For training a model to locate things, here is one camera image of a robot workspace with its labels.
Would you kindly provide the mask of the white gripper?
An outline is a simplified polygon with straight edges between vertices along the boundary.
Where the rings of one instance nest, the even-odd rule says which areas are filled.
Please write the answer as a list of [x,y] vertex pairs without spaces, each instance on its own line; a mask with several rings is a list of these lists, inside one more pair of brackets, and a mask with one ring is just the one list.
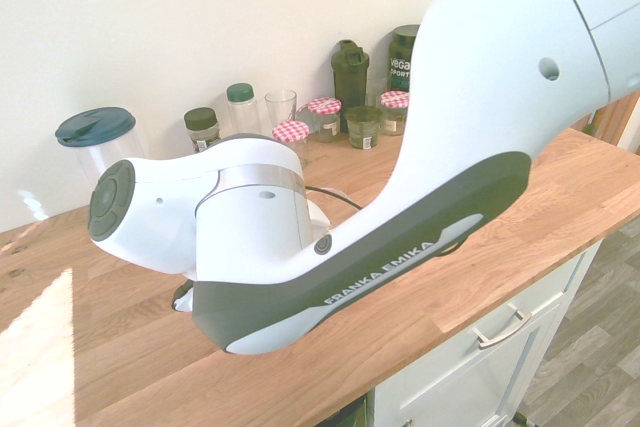
[[186,281],[176,289],[173,295],[173,309],[178,312],[193,310],[193,281]]

